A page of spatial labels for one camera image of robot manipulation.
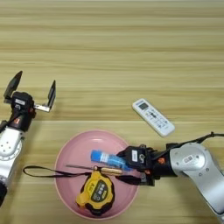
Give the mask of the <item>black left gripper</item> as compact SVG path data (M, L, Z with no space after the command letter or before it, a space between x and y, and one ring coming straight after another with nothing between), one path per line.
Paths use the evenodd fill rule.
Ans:
M11 95L14 91L17 90L22 74L23 72L19 71L9 82L3 94L5 103L11 102ZM10 116L10 123L8 124L8 126L10 128L26 132L29 129L32 120L36 116L35 109L49 113L53 107L55 97L56 97L56 80L53 81L52 86L50 88L47 104L34 105L34 101L31 102L27 101L25 105L21 105L18 103L12 104L11 105L12 114Z

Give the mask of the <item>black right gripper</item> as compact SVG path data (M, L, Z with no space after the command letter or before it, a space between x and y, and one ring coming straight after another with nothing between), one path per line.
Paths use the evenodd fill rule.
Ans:
M132 175L121 175L115 178L132 186L154 186L156 180L166 177L176 177L171 165L170 152L168 150L158 151L146 145L141 145L143 154L143 174L141 178ZM116 154L124 161L127 160L126 150L119 151Z

